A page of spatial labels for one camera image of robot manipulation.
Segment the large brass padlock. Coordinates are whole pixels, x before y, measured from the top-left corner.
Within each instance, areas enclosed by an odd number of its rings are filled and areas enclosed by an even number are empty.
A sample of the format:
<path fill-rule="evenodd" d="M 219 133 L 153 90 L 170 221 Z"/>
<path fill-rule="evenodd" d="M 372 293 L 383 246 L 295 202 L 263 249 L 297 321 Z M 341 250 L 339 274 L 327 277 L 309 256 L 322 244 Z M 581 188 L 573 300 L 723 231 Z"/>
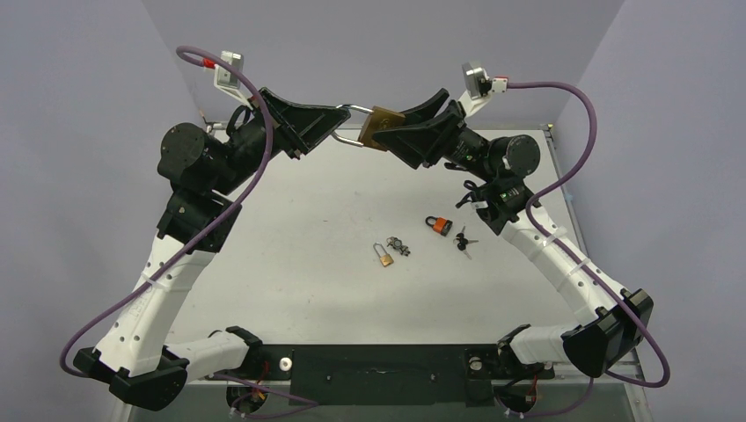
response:
<path fill-rule="evenodd" d="M 385 129 L 400 127 L 406 120 L 406 116 L 403 113 L 394 112 L 379 106 L 366 108 L 360 105 L 344 104 L 337 105 L 337 108 L 348 111 L 357 111 L 367 115 L 367 119 L 364 121 L 360 134 L 356 140 L 340 136 L 336 132 L 332 132 L 331 134 L 331 137 L 337 142 L 360 148 L 387 151 L 387 147 L 373 139 L 374 133 Z"/>

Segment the orange round padlock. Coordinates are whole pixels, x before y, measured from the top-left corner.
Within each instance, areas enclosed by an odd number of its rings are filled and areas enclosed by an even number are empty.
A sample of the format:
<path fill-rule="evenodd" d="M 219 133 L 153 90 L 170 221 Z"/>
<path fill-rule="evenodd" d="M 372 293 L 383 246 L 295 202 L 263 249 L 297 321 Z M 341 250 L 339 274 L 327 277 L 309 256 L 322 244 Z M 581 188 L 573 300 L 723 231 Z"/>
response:
<path fill-rule="evenodd" d="M 425 223 L 440 236 L 447 236 L 453 226 L 453 221 L 440 216 L 428 216 Z"/>

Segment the black headed key bunch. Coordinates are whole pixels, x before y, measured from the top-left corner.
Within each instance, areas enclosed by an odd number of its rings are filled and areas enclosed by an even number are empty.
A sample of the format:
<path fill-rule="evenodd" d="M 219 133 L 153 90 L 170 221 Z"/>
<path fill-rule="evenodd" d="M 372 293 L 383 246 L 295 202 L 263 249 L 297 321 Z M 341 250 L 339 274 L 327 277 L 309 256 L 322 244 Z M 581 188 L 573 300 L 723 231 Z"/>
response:
<path fill-rule="evenodd" d="M 453 244 L 461 251 L 469 260 L 472 260 L 472 256 L 468 251 L 469 244 L 475 244 L 478 240 L 472 240 L 465 236 L 465 226 L 463 226 L 455 235 Z"/>

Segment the small black keys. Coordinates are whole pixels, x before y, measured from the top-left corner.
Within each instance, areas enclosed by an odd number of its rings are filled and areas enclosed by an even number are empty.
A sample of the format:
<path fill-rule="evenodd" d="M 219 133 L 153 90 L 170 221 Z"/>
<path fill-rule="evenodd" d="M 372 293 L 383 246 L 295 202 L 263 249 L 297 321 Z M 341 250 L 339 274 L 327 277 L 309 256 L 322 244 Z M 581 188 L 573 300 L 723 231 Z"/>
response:
<path fill-rule="evenodd" d="M 403 243 L 401 239 L 396 236 L 390 236 L 387 238 L 387 246 L 397 251 L 402 256 L 409 256 L 411 251 L 407 245 Z"/>

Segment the small brass padlock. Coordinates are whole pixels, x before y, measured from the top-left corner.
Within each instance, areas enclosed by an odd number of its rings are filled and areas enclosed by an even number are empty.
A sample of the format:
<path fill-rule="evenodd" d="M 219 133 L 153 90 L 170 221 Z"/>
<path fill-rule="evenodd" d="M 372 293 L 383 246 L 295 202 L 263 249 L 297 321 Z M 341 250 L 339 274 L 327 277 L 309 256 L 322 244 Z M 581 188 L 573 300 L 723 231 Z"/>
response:
<path fill-rule="evenodd" d="M 374 243 L 373 249 L 383 267 L 390 266 L 394 263 L 393 257 L 381 243 Z"/>

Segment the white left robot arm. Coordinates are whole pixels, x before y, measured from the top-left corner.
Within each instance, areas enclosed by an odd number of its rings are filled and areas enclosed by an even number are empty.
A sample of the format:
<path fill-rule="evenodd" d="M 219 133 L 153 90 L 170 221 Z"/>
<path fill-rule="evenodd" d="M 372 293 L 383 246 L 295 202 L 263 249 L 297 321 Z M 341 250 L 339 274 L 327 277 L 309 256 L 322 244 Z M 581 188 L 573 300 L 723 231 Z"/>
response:
<path fill-rule="evenodd" d="M 125 404 L 149 411 L 168 406 L 191 381 L 232 370 L 251 378 L 262 366 L 261 341 L 238 327 L 181 344 L 166 339 L 189 292 L 222 249 L 240 211 L 229 194 L 255 174 L 264 158 L 310 153 L 348 120 L 340 106 L 301 105 L 260 90 L 235 110 L 221 142 L 192 123 L 170 128 L 161 142 L 158 173 L 172 195 L 157 225 L 146 266 L 110 331 L 73 363 L 105 383 Z"/>

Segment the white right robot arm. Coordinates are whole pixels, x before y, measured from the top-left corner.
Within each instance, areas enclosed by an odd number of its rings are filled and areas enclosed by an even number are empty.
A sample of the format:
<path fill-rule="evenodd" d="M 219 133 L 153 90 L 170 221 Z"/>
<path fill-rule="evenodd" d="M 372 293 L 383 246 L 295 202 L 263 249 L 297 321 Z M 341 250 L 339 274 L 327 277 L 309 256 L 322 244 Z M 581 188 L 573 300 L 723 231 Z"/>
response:
<path fill-rule="evenodd" d="M 524 180 L 541 158 L 530 135 L 488 140 L 469 129 L 464 108 L 440 91 L 426 105 L 430 119 L 389 126 L 373 133 L 374 142 L 417 169 L 446 159 L 480 179 L 467 186 L 466 199 L 479 218 L 519 250 L 565 300 L 574 322 L 548 327 L 522 325 L 501 338 L 498 368 L 519 375 L 529 365 L 571 363 L 597 378 L 643 339 L 653 301 L 642 289 L 630 291 L 595 266 L 557 225 Z"/>

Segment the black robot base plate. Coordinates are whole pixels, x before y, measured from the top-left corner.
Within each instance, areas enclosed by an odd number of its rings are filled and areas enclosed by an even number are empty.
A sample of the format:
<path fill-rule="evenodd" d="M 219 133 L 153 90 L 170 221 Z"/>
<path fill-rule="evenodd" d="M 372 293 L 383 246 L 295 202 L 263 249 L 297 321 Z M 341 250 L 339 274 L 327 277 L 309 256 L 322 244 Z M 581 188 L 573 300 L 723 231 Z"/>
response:
<path fill-rule="evenodd" d="M 495 344 L 264 345 L 235 369 L 236 378 L 288 382 L 296 404 L 489 405 L 502 386 L 517 389 L 555 373 L 540 364 L 522 367 Z"/>

